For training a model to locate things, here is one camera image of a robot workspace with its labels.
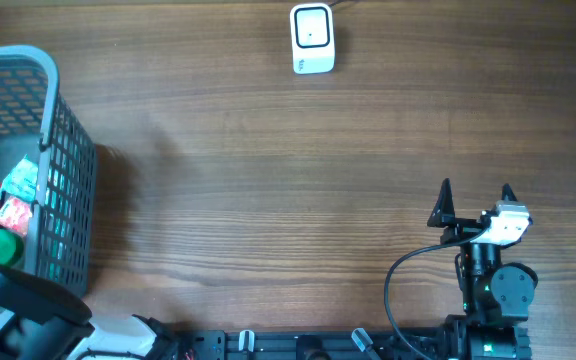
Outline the red tissue pack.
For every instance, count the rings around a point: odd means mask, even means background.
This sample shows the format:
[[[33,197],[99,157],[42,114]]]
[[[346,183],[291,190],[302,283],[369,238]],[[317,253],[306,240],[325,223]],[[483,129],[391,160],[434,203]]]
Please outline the red tissue pack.
[[[11,196],[0,207],[0,226],[25,237],[32,216],[29,203]]]

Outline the green lid jar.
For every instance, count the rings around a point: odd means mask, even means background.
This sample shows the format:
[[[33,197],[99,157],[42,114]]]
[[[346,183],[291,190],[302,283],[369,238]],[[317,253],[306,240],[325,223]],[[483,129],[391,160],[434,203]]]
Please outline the green lid jar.
[[[0,265],[21,269],[24,263],[25,243],[21,236],[0,228]]]

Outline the teal wet wipes pack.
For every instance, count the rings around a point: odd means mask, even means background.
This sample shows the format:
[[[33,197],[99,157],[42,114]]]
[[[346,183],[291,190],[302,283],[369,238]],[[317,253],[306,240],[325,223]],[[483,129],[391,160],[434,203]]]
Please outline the teal wet wipes pack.
[[[24,156],[2,181],[2,190],[27,203],[36,197],[39,167]]]

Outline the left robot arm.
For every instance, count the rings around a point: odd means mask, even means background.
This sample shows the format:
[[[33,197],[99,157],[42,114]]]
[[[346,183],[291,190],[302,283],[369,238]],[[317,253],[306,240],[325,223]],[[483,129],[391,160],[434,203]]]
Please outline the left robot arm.
[[[179,359],[174,333],[153,318],[108,320],[67,289],[0,265],[0,359]]]

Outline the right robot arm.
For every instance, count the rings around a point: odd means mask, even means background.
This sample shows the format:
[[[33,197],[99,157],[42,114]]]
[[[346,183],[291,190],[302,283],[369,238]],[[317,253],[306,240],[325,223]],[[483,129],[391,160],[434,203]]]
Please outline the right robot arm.
[[[501,252],[521,242],[532,217],[511,187],[477,219],[456,216],[449,179],[444,179],[427,221],[443,230],[440,243],[457,245],[455,269],[462,292],[462,316],[450,315],[437,346],[441,359],[529,360],[528,320],[538,276],[530,267],[505,263]]]

